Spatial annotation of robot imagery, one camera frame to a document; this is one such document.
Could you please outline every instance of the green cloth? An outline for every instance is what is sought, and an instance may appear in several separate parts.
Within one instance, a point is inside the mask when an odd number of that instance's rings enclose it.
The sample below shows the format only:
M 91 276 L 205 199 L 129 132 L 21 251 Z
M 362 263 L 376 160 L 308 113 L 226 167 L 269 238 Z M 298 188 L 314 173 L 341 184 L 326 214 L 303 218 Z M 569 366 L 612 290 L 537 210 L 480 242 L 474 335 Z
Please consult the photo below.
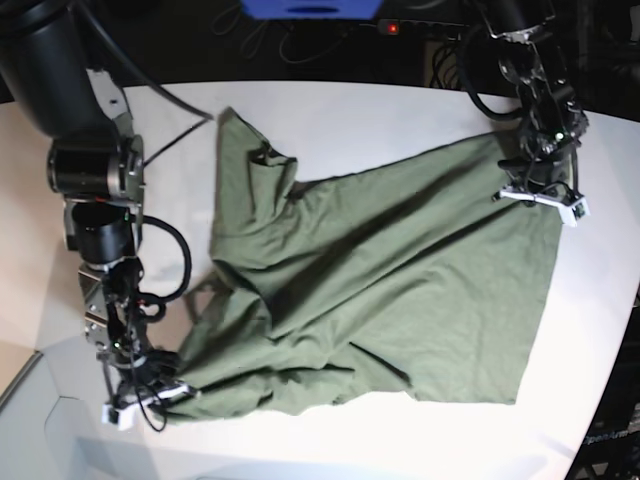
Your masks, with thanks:
M 218 145 L 218 292 L 180 350 L 179 377 L 201 393 L 174 401 L 170 418 L 299 414 L 371 391 L 513 403 L 561 222 L 551 208 L 492 202 L 512 149 L 511 134 L 483 135 L 298 184 L 297 161 L 231 112 Z

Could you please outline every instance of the green t-shirt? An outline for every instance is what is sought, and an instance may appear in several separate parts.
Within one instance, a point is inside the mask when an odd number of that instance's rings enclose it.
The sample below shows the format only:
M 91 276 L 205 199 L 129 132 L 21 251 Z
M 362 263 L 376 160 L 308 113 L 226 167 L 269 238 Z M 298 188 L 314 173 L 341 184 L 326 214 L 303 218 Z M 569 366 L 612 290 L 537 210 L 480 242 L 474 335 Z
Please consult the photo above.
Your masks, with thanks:
M 179 378 L 201 393 L 171 419 L 299 414 L 371 391 L 515 401 L 561 221 L 492 201 L 511 134 L 299 184 L 297 161 L 235 113 L 220 129 L 217 293 L 180 350 Z

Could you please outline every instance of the white table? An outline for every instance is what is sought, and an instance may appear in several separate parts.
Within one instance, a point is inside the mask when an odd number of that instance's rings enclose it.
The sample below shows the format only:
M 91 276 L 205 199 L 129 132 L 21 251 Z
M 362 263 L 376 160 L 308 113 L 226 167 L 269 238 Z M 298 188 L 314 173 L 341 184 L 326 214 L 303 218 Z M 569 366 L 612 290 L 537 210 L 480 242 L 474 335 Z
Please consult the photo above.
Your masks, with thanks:
M 388 164 L 494 127 L 458 92 L 312 82 L 170 90 L 215 114 L 236 109 L 277 150 L 298 157 L 299 180 Z M 127 93 L 149 153 L 196 121 L 147 88 Z M 509 108 L 502 99 L 490 103 Z M 61 244 L 60 202 L 45 182 L 48 142 L 15 106 L 0 108 L 0 340 L 45 352 L 59 393 L 86 401 L 96 423 L 86 435 L 104 442 L 123 478 L 214 478 L 210 472 L 222 478 L 328 478 L 326 470 L 314 474 L 310 467 L 293 474 L 282 462 L 360 465 L 393 472 L 391 477 L 438 480 L 564 478 L 607 383 L 640 277 L 640 125 L 589 118 L 579 158 L 592 217 L 562 232 L 515 406 L 418 403 L 404 394 L 375 393 L 300 417 L 258 413 L 170 427 L 161 435 L 141 422 L 125 433 L 98 425 L 106 395 L 94 350 L 80 335 L 79 260 Z M 210 270 L 215 132 L 215 124 L 198 130 L 147 172 L 146 213 L 186 236 L 196 280 Z M 151 228 L 145 236 L 145 288 L 166 293 L 179 281 L 179 251 Z M 175 348 L 188 328 L 182 307 L 174 305 L 152 336 Z M 344 478 L 357 476 L 345 471 Z M 343 478 L 333 471 L 329 476 Z

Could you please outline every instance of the blue device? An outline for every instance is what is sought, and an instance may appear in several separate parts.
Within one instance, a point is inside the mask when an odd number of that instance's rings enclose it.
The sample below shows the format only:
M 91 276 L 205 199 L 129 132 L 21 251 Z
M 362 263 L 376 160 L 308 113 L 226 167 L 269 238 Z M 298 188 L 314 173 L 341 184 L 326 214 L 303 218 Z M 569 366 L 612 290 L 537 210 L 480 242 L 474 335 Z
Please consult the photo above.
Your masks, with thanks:
M 242 0 L 244 11 L 259 19 L 370 19 L 383 0 Z

